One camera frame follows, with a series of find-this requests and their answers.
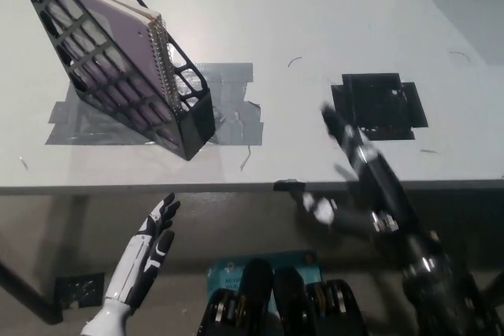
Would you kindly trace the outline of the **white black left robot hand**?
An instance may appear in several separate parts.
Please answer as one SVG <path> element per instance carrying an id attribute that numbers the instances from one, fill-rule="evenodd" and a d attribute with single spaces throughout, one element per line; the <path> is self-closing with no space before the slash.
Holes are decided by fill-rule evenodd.
<path id="1" fill-rule="evenodd" d="M 119 301 L 132 309 L 143 303 L 172 246 L 170 229 L 180 202 L 169 194 L 151 210 L 134 234 L 112 275 L 105 299 Z"/>

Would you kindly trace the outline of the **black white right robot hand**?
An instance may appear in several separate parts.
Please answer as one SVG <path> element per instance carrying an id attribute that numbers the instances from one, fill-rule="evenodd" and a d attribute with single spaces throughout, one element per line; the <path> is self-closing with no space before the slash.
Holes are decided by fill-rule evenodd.
<path id="1" fill-rule="evenodd" d="M 303 210 L 323 225 L 382 239 L 396 249 L 410 249 L 412 243 L 420 242 L 424 238 L 420 221 L 383 154 L 335 108 L 324 105 L 321 115 L 358 178 L 366 209 L 345 209 L 327 197 L 305 192 Z"/>

